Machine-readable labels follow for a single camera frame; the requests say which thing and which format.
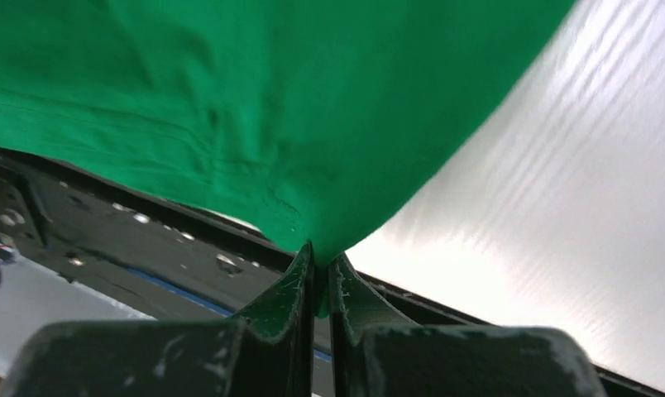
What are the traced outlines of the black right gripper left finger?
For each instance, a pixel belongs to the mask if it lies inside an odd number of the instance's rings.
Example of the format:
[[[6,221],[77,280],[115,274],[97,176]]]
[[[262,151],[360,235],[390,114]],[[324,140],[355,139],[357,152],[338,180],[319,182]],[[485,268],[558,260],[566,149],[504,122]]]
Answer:
[[[62,322],[23,346],[1,396],[309,396],[313,251],[229,318]]]

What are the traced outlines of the green t-shirt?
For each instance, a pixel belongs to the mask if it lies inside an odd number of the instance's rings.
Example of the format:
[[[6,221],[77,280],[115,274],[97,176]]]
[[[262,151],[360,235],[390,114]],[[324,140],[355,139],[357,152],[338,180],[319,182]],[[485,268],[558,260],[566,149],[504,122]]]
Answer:
[[[326,266],[500,106],[571,1],[0,1],[0,147]]]

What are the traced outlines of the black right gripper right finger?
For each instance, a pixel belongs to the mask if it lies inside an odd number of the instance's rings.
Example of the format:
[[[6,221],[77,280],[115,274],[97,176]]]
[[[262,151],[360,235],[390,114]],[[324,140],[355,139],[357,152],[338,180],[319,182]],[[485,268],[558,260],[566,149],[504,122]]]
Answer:
[[[345,256],[329,266],[338,396],[602,396],[586,353],[555,328],[420,325]]]

